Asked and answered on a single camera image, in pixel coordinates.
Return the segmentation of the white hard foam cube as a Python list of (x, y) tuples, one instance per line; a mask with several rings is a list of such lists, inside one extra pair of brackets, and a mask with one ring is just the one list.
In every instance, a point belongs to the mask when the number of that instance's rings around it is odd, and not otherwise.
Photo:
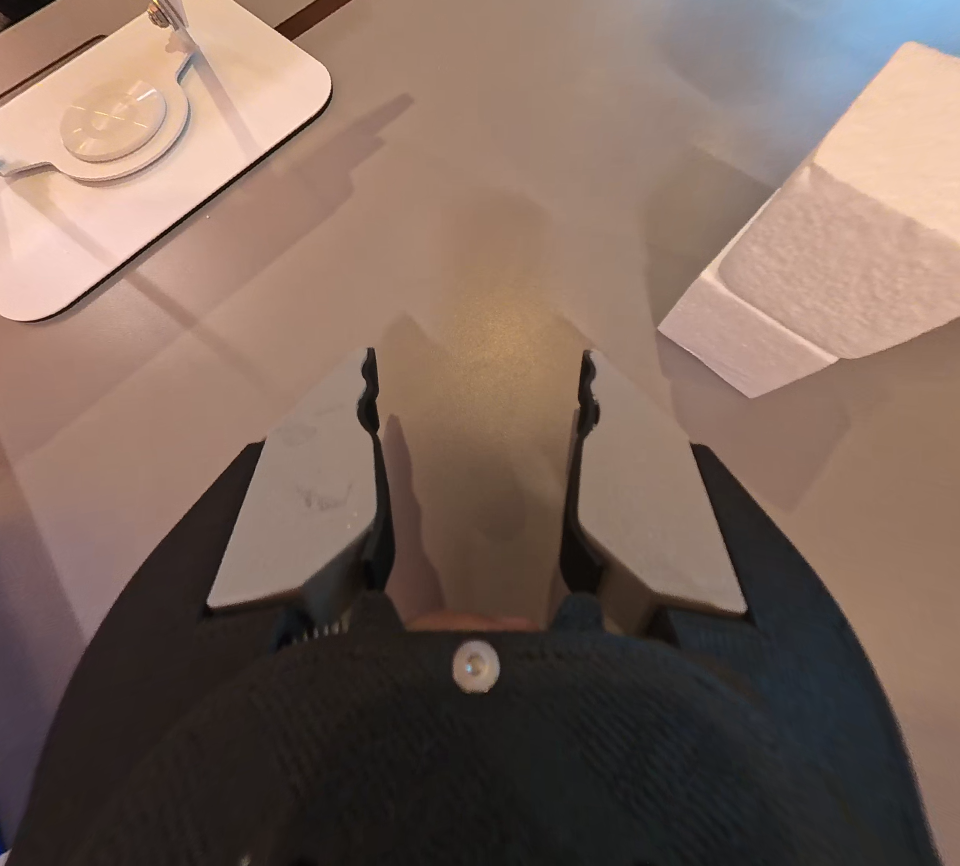
[(812, 376), (838, 360), (707, 272), (694, 280), (657, 329), (750, 399)]
[(724, 255), (718, 276), (838, 358), (957, 319), (958, 57), (903, 44)]

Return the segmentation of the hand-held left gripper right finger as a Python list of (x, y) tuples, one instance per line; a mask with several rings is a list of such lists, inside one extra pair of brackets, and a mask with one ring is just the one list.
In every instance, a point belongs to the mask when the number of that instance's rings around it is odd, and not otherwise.
[(558, 574), (606, 627), (646, 633), (663, 611), (748, 613), (689, 437), (599, 350), (582, 353)]

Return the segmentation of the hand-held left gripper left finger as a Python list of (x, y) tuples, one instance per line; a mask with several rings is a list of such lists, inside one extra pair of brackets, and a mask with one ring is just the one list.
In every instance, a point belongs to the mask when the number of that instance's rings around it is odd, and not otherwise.
[(342, 618), (383, 589), (395, 545), (378, 436), (378, 364), (350, 353), (270, 429), (207, 598), (212, 612), (288, 604)]

